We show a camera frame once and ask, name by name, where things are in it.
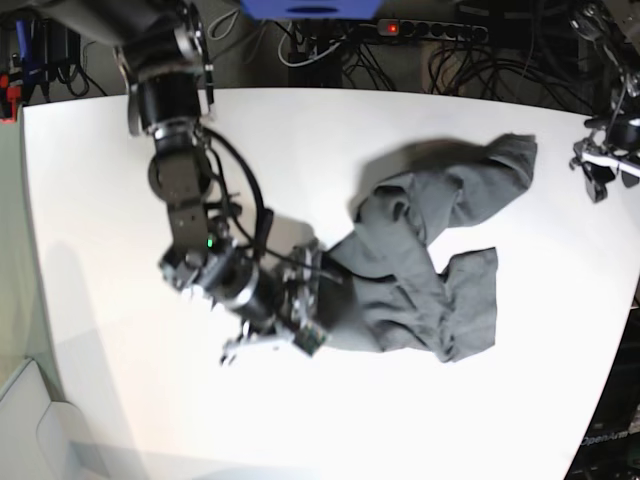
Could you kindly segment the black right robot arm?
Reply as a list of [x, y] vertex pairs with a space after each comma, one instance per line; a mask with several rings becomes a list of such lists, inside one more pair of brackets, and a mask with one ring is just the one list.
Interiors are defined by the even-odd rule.
[[36, 8], [64, 26], [109, 46], [124, 78], [127, 122], [134, 136], [152, 138], [148, 182], [166, 206], [172, 242], [160, 260], [177, 292], [198, 294], [236, 315], [239, 335], [221, 360], [248, 348], [293, 346], [314, 355], [329, 330], [317, 317], [326, 276], [316, 241], [269, 254], [274, 214], [247, 161], [231, 151], [255, 204], [252, 231], [228, 189], [220, 149], [230, 143], [204, 122], [214, 104], [213, 65], [197, 6], [190, 1], [39, 1]]

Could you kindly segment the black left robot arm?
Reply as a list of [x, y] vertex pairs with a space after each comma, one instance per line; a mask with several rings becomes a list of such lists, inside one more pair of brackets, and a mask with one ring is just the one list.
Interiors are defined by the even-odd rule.
[[582, 172], [586, 192], [597, 204], [619, 179], [639, 184], [639, 18], [637, 1], [578, 1], [571, 24], [591, 43], [603, 64], [600, 85], [606, 102], [584, 122], [588, 135], [573, 146], [569, 168]]

